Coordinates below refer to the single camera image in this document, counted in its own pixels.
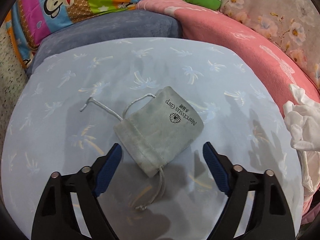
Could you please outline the white lined trash bin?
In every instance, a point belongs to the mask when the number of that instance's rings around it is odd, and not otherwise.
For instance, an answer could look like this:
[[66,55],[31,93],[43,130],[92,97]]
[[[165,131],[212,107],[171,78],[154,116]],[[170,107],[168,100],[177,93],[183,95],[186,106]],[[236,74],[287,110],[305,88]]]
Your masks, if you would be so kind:
[[311,197],[319,187],[319,152],[297,151],[302,170],[304,197]]

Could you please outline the grey floral quilt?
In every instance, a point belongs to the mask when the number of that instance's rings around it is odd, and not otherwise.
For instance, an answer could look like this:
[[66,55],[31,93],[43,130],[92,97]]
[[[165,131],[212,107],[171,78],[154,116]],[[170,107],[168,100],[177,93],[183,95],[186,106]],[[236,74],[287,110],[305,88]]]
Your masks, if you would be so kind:
[[221,1],[221,13],[274,43],[319,86],[319,12],[311,0]]

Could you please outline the pink puffer jacket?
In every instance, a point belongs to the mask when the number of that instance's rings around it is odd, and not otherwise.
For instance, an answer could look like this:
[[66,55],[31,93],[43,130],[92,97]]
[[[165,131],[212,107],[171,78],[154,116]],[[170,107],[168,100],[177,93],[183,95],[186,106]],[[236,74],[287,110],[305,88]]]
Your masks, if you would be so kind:
[[317,217],[317,215],[319,214],[319,210],[320,210],[320,203],[318,203],[314,207],[311,207],[308,210],[308,212],[302,217],[301,224],[304,225],[304,224],[312,223]]

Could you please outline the white cloth glove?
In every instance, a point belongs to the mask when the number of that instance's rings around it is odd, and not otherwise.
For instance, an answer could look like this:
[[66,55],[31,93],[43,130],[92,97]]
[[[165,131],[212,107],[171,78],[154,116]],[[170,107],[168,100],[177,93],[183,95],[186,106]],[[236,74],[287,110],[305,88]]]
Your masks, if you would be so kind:
[[284,122],[291,134],[291,147],[300,151],[319,151],[319,103],[310,99],[303,88],[289,85],[297,102],[283,105]]

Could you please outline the colourful monkey striped quilt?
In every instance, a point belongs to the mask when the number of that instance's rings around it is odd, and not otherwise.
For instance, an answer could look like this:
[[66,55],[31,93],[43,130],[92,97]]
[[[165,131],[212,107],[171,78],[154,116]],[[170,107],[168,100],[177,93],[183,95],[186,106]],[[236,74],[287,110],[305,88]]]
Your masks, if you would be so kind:
[[14,52],[27,69],[42,40],[98,15],[133,10],[141,0],[16,0],[5,18]]

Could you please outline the grey velvet drawstring pouch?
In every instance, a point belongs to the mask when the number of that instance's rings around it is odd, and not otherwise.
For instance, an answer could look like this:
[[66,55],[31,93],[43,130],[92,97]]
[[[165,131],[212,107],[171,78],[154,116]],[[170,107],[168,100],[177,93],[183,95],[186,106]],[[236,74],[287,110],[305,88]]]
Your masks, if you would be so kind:
[[129,155],[149,178],[159,175],[156,192],[145,203],[136,205],[138,211],[144,211],[163,196],[163,168],[188,148],[204,129],[197,111],[170,86],[143,96],[147,97],[151,100],[131,115],[127,115],[127,109],[119,115],[93,97],[86,101],[119,120],[113,129]]

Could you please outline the pink towel blanket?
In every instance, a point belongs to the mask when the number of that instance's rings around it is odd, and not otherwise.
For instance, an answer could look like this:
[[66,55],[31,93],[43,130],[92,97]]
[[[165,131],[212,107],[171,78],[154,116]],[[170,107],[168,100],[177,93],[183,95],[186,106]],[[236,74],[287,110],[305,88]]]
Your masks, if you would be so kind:
[[279,108],[294,98],[289,85],[294,83],[319,102],[319,91],[304,72],[276,45],[228,16],[184,0],[142,0],[137,9],[177,19],[182,36],[189,40],[217,44],[234,51],[253,70]]

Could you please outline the dark blue pillow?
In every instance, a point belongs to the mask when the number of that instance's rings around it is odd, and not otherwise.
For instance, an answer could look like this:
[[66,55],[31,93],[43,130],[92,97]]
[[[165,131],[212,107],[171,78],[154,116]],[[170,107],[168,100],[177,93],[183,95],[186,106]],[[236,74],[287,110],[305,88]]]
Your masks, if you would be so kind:
[[134,37],[181,38],[182,27],[171,16],[147,10],[126,10],[89,18],[44,38],[26,72],[27,77],[55,54],[88,44]]

